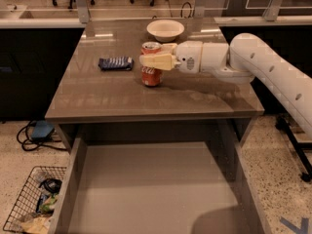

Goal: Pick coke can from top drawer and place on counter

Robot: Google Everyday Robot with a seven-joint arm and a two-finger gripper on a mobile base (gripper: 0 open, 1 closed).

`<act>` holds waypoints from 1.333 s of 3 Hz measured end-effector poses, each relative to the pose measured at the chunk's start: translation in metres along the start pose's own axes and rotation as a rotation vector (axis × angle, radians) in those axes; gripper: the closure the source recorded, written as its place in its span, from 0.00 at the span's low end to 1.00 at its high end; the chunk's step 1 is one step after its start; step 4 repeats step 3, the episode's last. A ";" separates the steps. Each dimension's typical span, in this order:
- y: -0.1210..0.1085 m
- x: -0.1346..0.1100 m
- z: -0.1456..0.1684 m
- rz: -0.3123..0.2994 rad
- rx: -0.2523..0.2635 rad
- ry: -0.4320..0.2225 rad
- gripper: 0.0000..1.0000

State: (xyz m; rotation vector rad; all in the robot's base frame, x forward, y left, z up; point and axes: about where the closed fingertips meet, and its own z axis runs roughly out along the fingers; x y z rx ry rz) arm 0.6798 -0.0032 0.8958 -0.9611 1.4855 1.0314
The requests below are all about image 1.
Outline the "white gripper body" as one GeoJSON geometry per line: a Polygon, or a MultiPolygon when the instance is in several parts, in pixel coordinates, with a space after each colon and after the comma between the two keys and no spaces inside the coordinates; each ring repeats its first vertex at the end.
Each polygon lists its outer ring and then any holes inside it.
{"type": "Polygon", "coordinates": [[[203,43],[201,41],[185,41],[175,48],[178,61],[177,69],[183,73],[198,73],[202,55],[203,43]]]}

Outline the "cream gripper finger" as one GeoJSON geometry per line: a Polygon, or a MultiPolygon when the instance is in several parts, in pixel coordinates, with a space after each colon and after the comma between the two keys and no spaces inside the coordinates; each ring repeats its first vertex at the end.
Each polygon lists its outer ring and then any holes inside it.
{"type": "Polygon", "coordinates": [[[161,52],[165,54],[173,54],[176,50],[177,43],[165,43],[161,47],[161,52]]]}
{"type": "Polygon", "coordinates": [[[176,56],[172,54],[148,54],[141,55],[139,62],[146,67],[170,71],[180,65],[176,56]]]}

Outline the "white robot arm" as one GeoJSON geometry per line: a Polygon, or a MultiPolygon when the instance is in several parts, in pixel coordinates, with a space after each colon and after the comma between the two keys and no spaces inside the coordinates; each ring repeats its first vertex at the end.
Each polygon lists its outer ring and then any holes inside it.
{"type": "Polygon", "coordinates": [[[139,62],[161,70],[210,73],[234,84],[249,83],[256,78],[312,137],[312,79],[255,35],[238,34],[229,44],[201,41],[165,44],[156,54],[140,56],[139,62]]]}

